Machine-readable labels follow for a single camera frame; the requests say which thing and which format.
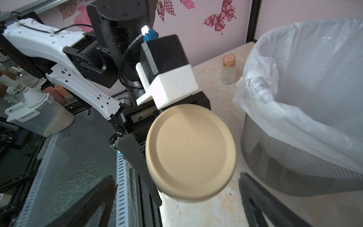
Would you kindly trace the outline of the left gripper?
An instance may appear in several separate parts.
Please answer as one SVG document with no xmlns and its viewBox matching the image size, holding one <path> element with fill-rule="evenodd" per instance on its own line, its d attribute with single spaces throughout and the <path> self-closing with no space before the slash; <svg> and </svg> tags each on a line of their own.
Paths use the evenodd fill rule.
<svg viewBox="0 0 363 227">
<path fill-rule="evenodd" d="M 211 110 L 210 100 L 204 92 L 200 91 L 160 110 L 157 109 L 154 101 L 149 101 L 140 106 L 121 103 L 119 111 L 111 115 L 111 120 L 109 120 L 116 131 L 109 139 L 110 145 L 121 153 L 124 159 L 135 169 L 136 173 L 144 181 L 144 185 L 157 207 L 162 205 L 162 200 L 151 178 L 145 155 L 142 153 L 140 146 L 145 145 L 148 130 L 163 111 L 185 104 L 198 105 Z"/>
</svg>

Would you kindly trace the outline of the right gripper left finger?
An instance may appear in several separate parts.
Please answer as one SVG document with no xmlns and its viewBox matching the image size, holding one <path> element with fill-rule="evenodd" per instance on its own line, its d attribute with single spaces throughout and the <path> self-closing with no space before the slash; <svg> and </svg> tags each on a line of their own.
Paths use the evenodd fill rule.
<svg viewBox="0 0 363 227">
<path fill-rule="evenodd" d="M 101 211 L 99 227 L 107 227 L 117 192 L 114 178 L 109 175 L 95 185 L 78 202 L 61 216 L 53 220 L 49 227 L 84 227 L 92 216 Z"/>
</svg>

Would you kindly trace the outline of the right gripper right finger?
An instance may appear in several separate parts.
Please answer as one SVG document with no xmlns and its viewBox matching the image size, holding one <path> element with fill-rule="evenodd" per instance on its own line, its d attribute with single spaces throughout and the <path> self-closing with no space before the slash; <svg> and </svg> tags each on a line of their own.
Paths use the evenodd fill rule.
<svg viewBox="0 0 363 227">
<path fill-rule="evenodd" d="M 310 224 L 288 209 L 248 173 L 238 180 L 242 205 L 250 227 L 267 227 L 268 219 L 275 227 L 309 227 Z"/>
</svg>

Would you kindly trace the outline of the jar beige lid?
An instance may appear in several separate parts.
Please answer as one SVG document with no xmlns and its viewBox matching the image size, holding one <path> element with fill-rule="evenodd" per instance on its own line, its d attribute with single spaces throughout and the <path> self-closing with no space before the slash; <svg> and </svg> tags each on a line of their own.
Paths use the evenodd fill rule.
<svg viewBox="0 0 363 227">
<path fill-rule="evenodd" d="M 152 123 L 146 161 L 159 191 L 181 202 L 201 202 L 228 185 L 236 145 L 228 126 L 211 110 L 177 105 Z"/>
</svg>

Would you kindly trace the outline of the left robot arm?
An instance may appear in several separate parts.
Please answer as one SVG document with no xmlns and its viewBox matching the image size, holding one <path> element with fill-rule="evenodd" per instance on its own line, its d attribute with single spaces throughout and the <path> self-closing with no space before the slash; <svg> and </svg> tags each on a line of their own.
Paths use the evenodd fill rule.
<svg viewBox="0 0 363 227">
<path fill-rule="evenodd" d="M 141 147 L 154 120 L 179 104 L 210 108 L 177 35 L 152 28 L 162 5 L 152 1 L 94 1 L 92 32 L 56 29 L 11 12 L 1 26 L 1 49 L 37 78 L 62 86 L 97 110 L 115 130 L 110 144 L 162 205 Z"/>
</svg>

